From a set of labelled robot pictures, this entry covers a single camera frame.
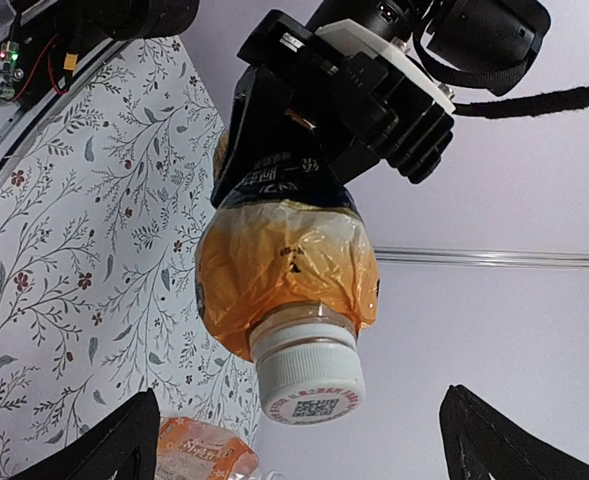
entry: white bottle cap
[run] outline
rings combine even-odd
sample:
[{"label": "white bottle cap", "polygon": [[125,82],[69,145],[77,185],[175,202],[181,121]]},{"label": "white bottle cap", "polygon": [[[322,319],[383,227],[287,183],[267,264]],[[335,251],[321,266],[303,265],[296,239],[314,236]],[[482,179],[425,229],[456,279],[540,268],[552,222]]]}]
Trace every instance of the white bottle cap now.
[{"label": "white bottle cap", "polygon": [[345,328],[309,323],[252,340],[261,406],[276,422],[334,420],[354,410],[365,396],[356,339]]}]

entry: plastic bottle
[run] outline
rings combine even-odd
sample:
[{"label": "plastic bottle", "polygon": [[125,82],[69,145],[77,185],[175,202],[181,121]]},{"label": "plastic bottle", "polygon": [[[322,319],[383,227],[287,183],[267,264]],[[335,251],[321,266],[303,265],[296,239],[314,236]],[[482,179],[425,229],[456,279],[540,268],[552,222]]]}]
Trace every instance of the plastic bottle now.
[{"label": "plastic bottle", "polygon": [[286,424],[352,411],[365,386],[356,341],[376,319],[378,267],[351,196],[300,119],[249,159],[197,249],[208,331],[253,361],[263,411]]},{"label": "plastic bottle", "polygon": [[163,422],[158,440],[156,480],[271,480],[262,475],[256,454],[224,428],[190,418]]}]

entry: screw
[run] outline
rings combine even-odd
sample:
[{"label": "screw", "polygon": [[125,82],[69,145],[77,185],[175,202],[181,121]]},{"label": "screw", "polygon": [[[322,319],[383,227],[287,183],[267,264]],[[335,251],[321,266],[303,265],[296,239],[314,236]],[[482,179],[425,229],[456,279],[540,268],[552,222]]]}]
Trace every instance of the screw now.
[{"label": "screw", "polygon": [[439,84],[438,89],[443,92],[449,100],[454,100],[454,97],[456,97],[456,92],[454,92],[454,90],[452,90],[452,88],[445,83]]},{"label": "screw", "polygon": [[405,40],[401,40],[398,37],[394,37],[391,43],[404,54],[408,54],[411,50],[410,44],[407,43]]}]

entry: yellow connector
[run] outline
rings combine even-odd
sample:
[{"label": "yellow connector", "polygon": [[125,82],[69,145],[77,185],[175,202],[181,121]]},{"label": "yellow connector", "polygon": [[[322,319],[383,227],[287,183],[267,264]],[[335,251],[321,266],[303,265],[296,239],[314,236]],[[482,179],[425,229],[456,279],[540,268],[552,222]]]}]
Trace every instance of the yellow connector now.
[{"label": "yellow connector", "polygon": [[63,63],[63,70],[74,72],[76,70],[76,63],[78,62],[78,55],[68,53],[65,55],[65,62]]}]

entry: floral tablecloth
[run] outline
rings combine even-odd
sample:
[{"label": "floral tablecloth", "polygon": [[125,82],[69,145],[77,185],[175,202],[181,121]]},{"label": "floral tablecloth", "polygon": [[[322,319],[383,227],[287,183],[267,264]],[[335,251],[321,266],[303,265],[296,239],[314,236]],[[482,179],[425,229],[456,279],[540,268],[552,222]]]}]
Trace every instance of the floral tablecloth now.
[{"label": "floral tablecloth", "polygon": [[0,192],[0,479],[153,387],[251,441],[252,367],[205,332],[194,250],[223,124],[177,39],[137,41]]}]

